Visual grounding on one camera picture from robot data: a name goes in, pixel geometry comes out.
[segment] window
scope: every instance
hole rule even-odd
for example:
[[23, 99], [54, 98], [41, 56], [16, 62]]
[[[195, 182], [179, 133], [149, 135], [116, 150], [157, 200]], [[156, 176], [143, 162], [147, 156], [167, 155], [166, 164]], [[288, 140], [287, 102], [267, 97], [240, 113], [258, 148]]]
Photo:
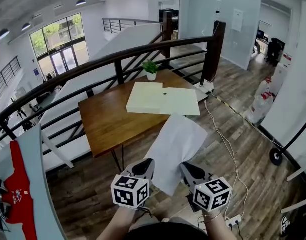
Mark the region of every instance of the window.
[[89, 60], [81, 14], [76, 14], [30, 35], [39, 66], [47, 79], [56, 77]]
[[48, 52], [42, 29], [34, 32], [30, 37], [36, 57], [39, 57]]
[[66, 18], [44, 27], [43, 32], [48, 50], [53, 50], [71, 41]]
[[54, 22], [30, 35], [37, 58], [77, 39], [84, 38], [81, 14]]
[[84, 37], [81, 14], [76, 14], [71, 17], [68, 17], [67, 22], [72, 40]]

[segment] red shirt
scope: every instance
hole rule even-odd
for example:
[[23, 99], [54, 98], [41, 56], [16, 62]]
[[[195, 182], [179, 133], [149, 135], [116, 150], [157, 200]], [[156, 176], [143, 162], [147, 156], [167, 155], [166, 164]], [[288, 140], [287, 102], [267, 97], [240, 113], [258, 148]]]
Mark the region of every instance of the red shirt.
[[23, 223], [22, 230], [26, 240], [37, 240], [30, 181], [25, 170], [20, 146], [17, 141], [11, 141], [9, 144], [14, 174], [4, 183], [8, 193], [2, 195], [2, 200], [12, 206], [6, 222], [9, 224]]

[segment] electrical outlet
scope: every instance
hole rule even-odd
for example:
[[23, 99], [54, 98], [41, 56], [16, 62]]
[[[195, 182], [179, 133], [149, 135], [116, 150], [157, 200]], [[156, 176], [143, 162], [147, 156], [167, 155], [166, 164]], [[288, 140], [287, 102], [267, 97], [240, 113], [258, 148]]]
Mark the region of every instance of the electrical outlet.
[[237, 215], [229, 220], [227, 220], [225, 223], [227, 227], [231, 228], [229, 225], [232, 224], [232, 227], [234, 227], [237, 224], [237, 221], [239, 224], [241, 224], [242, 218], [240, 215]]

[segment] wooden floor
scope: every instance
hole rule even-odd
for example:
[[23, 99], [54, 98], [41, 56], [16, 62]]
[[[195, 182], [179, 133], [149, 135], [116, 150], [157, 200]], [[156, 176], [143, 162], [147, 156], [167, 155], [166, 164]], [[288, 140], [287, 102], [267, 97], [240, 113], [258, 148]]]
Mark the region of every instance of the wooden floor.
[[[184, 47], [173, 50], [172, 53], [184, 53], [191, 49]], [[221, 60], [214, 81], [215, 94], [243, 113], [252, 104], [260, 82], [274, 72], [273, 68], [261, 61], [261, 57], [252, 61], [249, 70], [245, 71]], [[271, 164], [269, 151], [272, 144], [239, 115], [212, 96], [206, 103], [219, 130], [230, 140], [240, 177], [249, 188], [240, 225], [242, 236], [245, 240], [279, 239], [282, 218], [280, 211], [298, 202], [304, 184], [299, 178], [286, 182], [287, 176], [294, 171], [293, 166], [286, 159], [280, 167]], [[201, 116], [189, 118], [203, 127], [209, 136], [193, 162], [208, 165], [214, 174], [225, 177], [233, 185], [236, 176], [233, 160], [216, 133], [203, 103], [200, 104], [200, 111]], [[142, 159], [158, 134], [147, 133], [126, 146], [126, 164]], [[117, 150], [117, 155], [121, 158], [120, 149]], [[118, 172], [113, 157], [107, 154], [96, 159], [85, 158], [77, 162], [73, 169], [64, 168], [48, 176], [54, 206], [68, 239], [95, 240], [110, 222], [117, 209], [112, 203], [110, 184]], [[238, 182], [228, 217], [242, 215], [246, 193], [245, 187]], [[188, 194], [189, 190], [183, 184], [178, 186], [173, 197], [154, 189], [146, 206], [159, 219], [178, 216], [197, 225], [200, 213], [192, 212], [186, 199]]]

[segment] white cardboard sheet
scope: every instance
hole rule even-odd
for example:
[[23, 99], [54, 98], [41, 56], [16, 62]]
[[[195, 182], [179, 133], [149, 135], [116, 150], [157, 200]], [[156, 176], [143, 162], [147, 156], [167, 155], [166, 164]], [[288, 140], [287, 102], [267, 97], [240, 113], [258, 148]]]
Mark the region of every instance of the white cardboard sheet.
[[172, 197], [182, 179], [180, 164], [194, 157], [207, 136], [192, 120], [171, 115], [145, 156], [155, 160], [153, 184]]
[[160, 82], [136, 82], [126, 110], [128, 113], [201, 115], [195, 89], [163, 88]]

